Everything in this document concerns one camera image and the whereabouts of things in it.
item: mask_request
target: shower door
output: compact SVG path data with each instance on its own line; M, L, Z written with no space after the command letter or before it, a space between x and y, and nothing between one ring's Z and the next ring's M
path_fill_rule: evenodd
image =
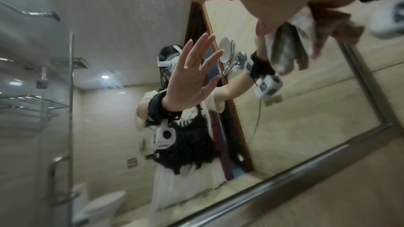
M0 226L71 224L72 68L63 22L0 5Z

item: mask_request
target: toilet tank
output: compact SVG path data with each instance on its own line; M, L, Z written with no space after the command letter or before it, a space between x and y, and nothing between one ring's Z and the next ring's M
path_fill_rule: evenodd
M85 206L89 203L88 201L88 190L87 184L82 183L73 187L72 191L74 193L80 193L80 195L73 200L73 217L80 214Z

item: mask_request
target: toilet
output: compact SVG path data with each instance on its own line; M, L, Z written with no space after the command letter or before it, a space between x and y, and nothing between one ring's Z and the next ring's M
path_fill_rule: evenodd
M73 187L80 195L73 200L73 227L112 227L112 219L121 206L125 191L108 193L88 201L85 183Z

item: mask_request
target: white dress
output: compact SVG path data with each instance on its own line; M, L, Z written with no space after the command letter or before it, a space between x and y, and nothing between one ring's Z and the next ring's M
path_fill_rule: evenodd
M143 99L152 98L157 93L157 91L148 92ZM213 134L208 111L211 110L221 113L225 107L224 102L215 104L214 93L215 91L200 104L202 115L207 119L211 137L213 137ZM196 106L186 109L182 112L181 119L176 122L181 126L185 126L189 124L197 114L198 109ZM144 127L145 120L138 117L136 119L137 128L141 129ZM174 175L173 170L167 169L159 164L154 177L151 210L156 212L182 201L189 200L205 190L219 187L225 181L226 178L219 158L215 159L212 163L203 163L200 169L196 169L195 164L183 166L179 175Z

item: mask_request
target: ceiling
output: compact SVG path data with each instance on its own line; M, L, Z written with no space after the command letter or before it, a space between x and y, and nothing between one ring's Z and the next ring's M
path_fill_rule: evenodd
M25 11L55 11L62 21L0 6L0 47L47 65L68 57L72 31L74 56L90 64L74 71L74 85L84 90L159 82L158 53L166 45L183 44L190 9L183 0L3 1Z

